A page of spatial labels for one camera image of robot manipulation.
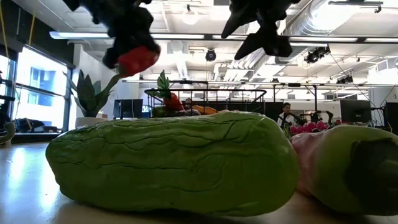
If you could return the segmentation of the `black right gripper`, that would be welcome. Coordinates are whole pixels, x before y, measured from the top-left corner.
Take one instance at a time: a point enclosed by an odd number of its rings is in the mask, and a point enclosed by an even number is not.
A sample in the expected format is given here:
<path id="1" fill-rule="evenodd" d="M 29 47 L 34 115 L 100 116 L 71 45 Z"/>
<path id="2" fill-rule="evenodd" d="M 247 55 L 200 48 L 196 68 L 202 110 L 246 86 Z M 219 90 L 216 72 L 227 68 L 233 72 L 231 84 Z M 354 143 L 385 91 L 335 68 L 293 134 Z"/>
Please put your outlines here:
<path id="1" fill-rule="evenodd" d="M 265 22 L 284 20 L 287 17 L 286 10 L 299 2 L 300 0 L 233 0 L 231 15 L 226 21 L 221 38 L 227 38 L 240 26 L 253 21 L 263 25 Z M 247 36 L 234 59 L 241 60 L 258 49 L 263 49 L 267 55 L 276 57 L 288 57 L 292 53 L 288 37 L 280 36 L 274 30 L 259 29 L 256 33 Z"/>

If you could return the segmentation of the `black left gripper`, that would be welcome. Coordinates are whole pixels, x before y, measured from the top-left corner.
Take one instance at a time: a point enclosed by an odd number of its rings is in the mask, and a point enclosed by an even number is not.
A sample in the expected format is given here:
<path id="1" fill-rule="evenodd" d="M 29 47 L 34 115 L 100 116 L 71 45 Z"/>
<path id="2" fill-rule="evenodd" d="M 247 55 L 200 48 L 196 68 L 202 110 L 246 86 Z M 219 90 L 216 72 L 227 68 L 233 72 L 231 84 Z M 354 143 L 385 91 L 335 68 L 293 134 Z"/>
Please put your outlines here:
<path id="1" fill-rule="evenodd" d="M 140 1 L 125 0 L 63 0 L 71 11 L 84 7 L 92 16 L 95 24 L 103 24 L 109 37 L 114 39 L 114 47 L 106 50 L 102 59 L 109 69 L 115 69 L 119 58 L 118 47 L 132 50 L 146 47 L 150 51 L 160 52 L 150 35 L 150 26 L 154 18 Z"/>

